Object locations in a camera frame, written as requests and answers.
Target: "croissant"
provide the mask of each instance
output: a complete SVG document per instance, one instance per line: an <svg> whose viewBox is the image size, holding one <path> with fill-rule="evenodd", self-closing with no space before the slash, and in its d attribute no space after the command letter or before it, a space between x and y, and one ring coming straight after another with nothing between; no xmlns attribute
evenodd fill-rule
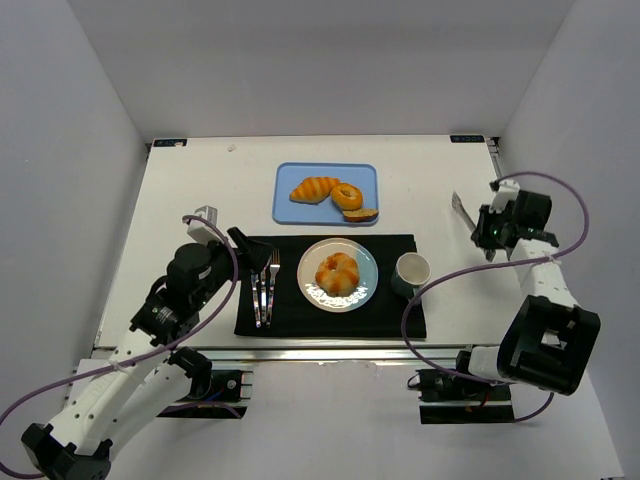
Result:
<svg viewBox="0 0 640 480"><path fill-rule="evenodd" d="M331 177L305 178L289 195L289 200L300 203L320 203L331 193L340 180Z"/></svg>

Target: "white wall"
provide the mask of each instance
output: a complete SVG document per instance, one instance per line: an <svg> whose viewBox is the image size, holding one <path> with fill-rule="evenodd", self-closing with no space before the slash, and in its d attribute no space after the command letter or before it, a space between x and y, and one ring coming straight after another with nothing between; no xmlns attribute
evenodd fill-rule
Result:
<svg viewBox="0 0 640 480"><path fill-rule="evenodd" d="M498 135L572 0L70 0L154 136Z"/></svg>
<svg viewBox="0 0 640 480"><path fill-rule="evenodd" d="M0 408L87 356L144 145L65 0L0 2ZM2 426L2 461L63 391Z"/></svg>
<svg viewBox="0 0 640 480"><path fill-rule="evenodd" d="M565 266L601 316L589 372L629 479L640 478L639 85L640 2L577 0L502 140L508 170L562 176L591 208L591 236ZM580 216L565 195L554 199L552 228L567 245Z"/></svg>

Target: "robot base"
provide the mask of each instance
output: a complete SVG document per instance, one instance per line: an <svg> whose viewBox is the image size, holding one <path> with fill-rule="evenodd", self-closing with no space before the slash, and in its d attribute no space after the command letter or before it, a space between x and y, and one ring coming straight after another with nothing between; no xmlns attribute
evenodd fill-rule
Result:
<svg viewBox="0 0 640 480"><path fill-rule="evenodd" d="M491 387L476 382L452 380L435 370L418 372L420 423L511 423L513 407L508 385Z"/></svg>

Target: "mug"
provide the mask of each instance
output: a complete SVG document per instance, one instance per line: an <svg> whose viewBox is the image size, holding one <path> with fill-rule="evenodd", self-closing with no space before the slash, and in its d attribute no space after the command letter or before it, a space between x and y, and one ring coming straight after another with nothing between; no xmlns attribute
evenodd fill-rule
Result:
<svg viewBox="0 0 640 480"><path fill-rule="evenodd" d="M411 300L430 278L431 266L427 259L415 252L405 253L396 262L391 289L396 295Z"/></svg>

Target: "black placemat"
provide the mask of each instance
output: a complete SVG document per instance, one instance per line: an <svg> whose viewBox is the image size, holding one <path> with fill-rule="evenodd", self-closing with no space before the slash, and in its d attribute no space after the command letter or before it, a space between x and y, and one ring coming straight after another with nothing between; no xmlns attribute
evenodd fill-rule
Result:
<svg viewBox="0 0 640 480"><path fill-rule="evenodd" d="M391 291L391 274L400 255L416 251L413 235L341 235L365 247L378 264L378 287L362 307L331 313L313 306L298 287L300 258L313 244L334 236L251 237L280 249L280 272L276 277L271 328L256 328L251 282L242 282L236 320L236 335L252 337L400 337L400 320L407 300ZM413 308L407 320L413 338L427 335L424 311Z"/></svg>

